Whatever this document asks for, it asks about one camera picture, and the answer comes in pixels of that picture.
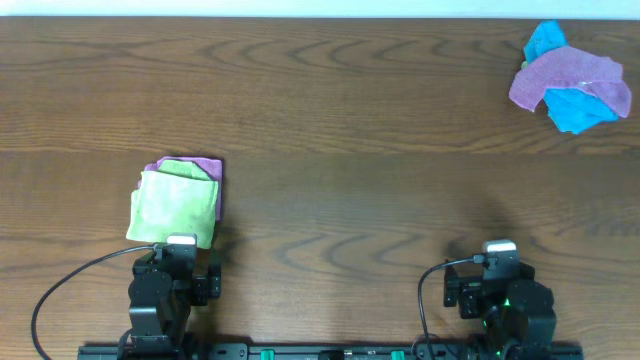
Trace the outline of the purple microfiber cloth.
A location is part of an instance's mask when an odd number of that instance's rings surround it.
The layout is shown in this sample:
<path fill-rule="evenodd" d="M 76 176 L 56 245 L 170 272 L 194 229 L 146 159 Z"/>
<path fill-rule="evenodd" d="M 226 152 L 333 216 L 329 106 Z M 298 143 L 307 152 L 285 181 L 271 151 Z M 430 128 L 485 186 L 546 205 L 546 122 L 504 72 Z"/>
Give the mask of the purple microfiber cloth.
<path fill-rule="evenodd" d="M 609 57 L 565 46 L 546 52 L 514 77 L 509 98 L 534 111 L 549 89 L 578 90 L 599 98 L 615 114 L 627 117 L 631 90 L 623 80 L 623 66 Z"/>

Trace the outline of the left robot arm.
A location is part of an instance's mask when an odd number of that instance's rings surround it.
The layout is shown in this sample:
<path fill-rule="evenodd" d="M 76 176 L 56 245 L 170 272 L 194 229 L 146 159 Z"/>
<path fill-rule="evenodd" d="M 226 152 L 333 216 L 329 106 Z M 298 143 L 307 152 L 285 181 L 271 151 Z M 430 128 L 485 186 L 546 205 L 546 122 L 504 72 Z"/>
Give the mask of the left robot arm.
<path fill-rule="evenodd" d="M 154 244 L 133 266 L 128 288 L 131 328 L 118 359 L 205 359 L 209 347 L 187 331 L 191 309 L 221 295 L 221 258 L 208 252 L 207 271 L 196 272 L 194 245 Z"/>

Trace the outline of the folded green cloth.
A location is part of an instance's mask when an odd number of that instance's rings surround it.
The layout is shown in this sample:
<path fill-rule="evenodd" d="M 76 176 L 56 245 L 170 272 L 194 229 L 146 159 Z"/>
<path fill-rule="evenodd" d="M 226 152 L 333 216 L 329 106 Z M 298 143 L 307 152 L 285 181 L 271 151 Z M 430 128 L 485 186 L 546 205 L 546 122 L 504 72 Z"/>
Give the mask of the folded green cloth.
<path fill-rule="evenodd" d="M 218 183 L 193 163 L 166 161 L 158 171 L 141 172 L 131 194 L 126 238 L 165 242 L 172 234 L 195 234 L 197 246 L 212 247 Z"/>

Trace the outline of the folded purple cloth underneath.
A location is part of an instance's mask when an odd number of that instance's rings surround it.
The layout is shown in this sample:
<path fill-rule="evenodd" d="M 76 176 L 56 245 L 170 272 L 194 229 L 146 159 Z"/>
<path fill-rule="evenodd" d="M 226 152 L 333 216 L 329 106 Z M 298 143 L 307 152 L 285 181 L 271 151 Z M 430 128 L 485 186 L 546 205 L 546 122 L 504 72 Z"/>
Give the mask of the folded purple cloth underneath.
<path fill-rule="evenodd" d="M 193 163 L 202 171 L 204 171 L 212 181 L 218 183 L 218 194 L 216 198 L 216 220 L 220 221 L 223 215 L 223 161 L 221 159 L 212 159 L 205 157 L 164 156 L 156 162 L 147 164 L 144 167 L 144 170 L 158 171 L 162 164 L 166 161 Z"/>

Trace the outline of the blue crumpled cloth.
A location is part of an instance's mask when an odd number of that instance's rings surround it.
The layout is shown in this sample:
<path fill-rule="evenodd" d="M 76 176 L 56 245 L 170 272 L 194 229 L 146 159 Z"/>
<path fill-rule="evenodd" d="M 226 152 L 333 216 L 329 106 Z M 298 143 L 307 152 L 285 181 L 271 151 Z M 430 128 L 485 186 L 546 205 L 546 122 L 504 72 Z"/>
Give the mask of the blue crumpled cloth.
<path fill-rule="evenodd" d="M 523 49 L 527 63 L 541 55 L 568 46 L 560 25 L 555 21 L 540 23 Z M 578 89 L 547 89 L 543 98 L 548 116 L 560 132 L 578 135 L 595 125 L 615 122 L 619 116 L 602 100 Z"/>

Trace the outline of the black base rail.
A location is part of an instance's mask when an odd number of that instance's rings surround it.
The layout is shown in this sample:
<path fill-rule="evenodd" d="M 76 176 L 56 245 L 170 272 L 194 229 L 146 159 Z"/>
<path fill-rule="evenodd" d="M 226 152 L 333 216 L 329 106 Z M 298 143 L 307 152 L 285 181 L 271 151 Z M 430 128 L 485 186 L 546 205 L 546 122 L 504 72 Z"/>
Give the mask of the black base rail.
<path fill-rule="evenodd" d="M 480 343 L 434 344 L 429 353 L 425 344 L 394 346 L 249 346 L 243 343 L 219 343 L 201 349 L 189 349 L 179 353 L 178 359 L 206 360 L 458 360 L 458 359 L 549 359 L 583 360 L 584 354 L 577 346 L 556 346 L 541 354 L 527 353 L 512 348 L 501 355 Z"/>

